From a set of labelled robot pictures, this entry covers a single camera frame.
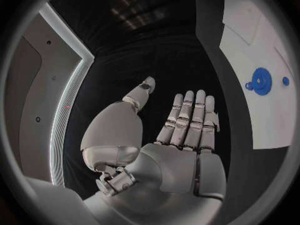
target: robotic hand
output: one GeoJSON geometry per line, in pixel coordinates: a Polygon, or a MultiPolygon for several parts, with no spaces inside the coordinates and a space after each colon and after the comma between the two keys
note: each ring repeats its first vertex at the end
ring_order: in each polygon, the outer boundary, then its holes
{"type": "Polygon", "coordinates": [[[195,102],[192,91],[177,94],[156,141],[141,148],[137,113],[154,88],[148,77],[100,112],[85,132],[81,150],[86,165],[100,173],[98,197],[137,223],[182,224],[189,214],[190,223],[209,224],[226,191],[224,167],[214,154],[220,130],[215,99],[203,90],[195,102]]]}

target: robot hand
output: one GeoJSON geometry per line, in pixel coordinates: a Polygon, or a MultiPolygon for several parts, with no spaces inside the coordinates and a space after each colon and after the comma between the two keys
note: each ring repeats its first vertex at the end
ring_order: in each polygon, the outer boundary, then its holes
{"type": "Polygon", "coordinates": [[[190,194],[223,200],[226,179],[223,164],[214,154],[215,99],[199,90],[177,94],[165,125],[154,143],[142,149],[142,122],[137,112],[153,92],[148,77],[121,102],[108,106],[85,132],[81,149],[86,165],[100,172],[97,185],[106,196],[141,185],[172,194],[190,194]]]}

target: dark background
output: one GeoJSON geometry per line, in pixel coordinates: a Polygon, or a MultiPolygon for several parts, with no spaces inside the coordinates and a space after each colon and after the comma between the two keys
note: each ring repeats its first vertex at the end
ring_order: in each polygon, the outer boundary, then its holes
{"type": "MultiPolygon", "coordinates": [[[[2,19],[5,21],[9,19],[19,0],[1,1],[5,4],[0,6],[2,19]]],[[[278,2],[295,27],[300,28],[297,20],[300,14],[299,0],[278,2]]],[[[155,139],[177,92],[205,89],[208,94],[216,97],[216,110],[221,116],[221,133],[216,138],[216,151],[228,170],[231,149],[228,115],[216,72],[195,36],[195,0],[137,0],[129,7],[122,6],[119,0],[53,0],[51,3],[96,55],[95,64],[76,98],[67,128],[64,144],[67,187],[77,191],[83,198],[95,192],[94,174],[82,163],[78,149],[72,148],[78,147],[85,128],[99,111],[119,100],[148,75],[155,77],[157,87],[140,114],[146,131],[143,144],[155,139]],[[112,5],[126,19],[112,16],[112,5]],[[188,72],[191,69],[195,71],[194,74],[188,72]]],[[[279,165],[284,152],[280,154],[281,158],[277,161],[279,165]]],[[[263,224],[271,224],[287,217],[291,221],[298,220],[293,209],[293,203],[297,202],[297,184],[300,184],[299,178],[263,224]]],[[[3,211],[0,218],[3,219],[3,224],[26,223],[26,215],[3,183],[0,194],[3,211]],[[18,219],[19,216],[23,218],[22,222],[18,219]]]]}

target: blue circular part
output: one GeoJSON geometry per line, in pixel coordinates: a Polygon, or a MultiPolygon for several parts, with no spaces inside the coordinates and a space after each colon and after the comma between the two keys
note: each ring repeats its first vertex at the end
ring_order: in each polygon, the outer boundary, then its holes
{"type": "Polygon", "coordinates": [[[246,89],[252,91],[252,90],[253,90],[252,82],[247,82],[247,83],[245,84],[245,87],[246,87],[246,89]]]}
{"type": "Polygon", "coordinates": [[[283,77],[282,82],[285,86],[290,85],[290,80],[286,76],[283,77]]]}
{"type": "Polygon", "coordinates": [[[269,71],[262,67],[256,69],[252,75],[252,86],[258,95],[267,95],[272,88],[272,78],[269,71]]]}

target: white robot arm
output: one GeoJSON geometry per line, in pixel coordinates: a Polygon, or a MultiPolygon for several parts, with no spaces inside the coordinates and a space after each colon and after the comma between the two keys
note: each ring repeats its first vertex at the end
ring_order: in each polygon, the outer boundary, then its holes
{"type": "MultiPolygon", "coordinates": [[[[141,148],[143,128],[137,112],[154,88],[154,79],[148,77],[122,101],[100,112],[86,130],[83,158],[100,173],[96,181],[100,192],[89,203],[101,199],[138,223],[146,212],[180,224],[172,214],[193,208],[193,218],[208,224],[226,193],[224,167],[214,154],[215,130],[220,130],[215,99],[203,90],[196,93],[195,101],[192,91],[184,97],[177,94],[156,141],[141,148]]],[[[152,218],[149,224],[168,224],[152,218]]]]}

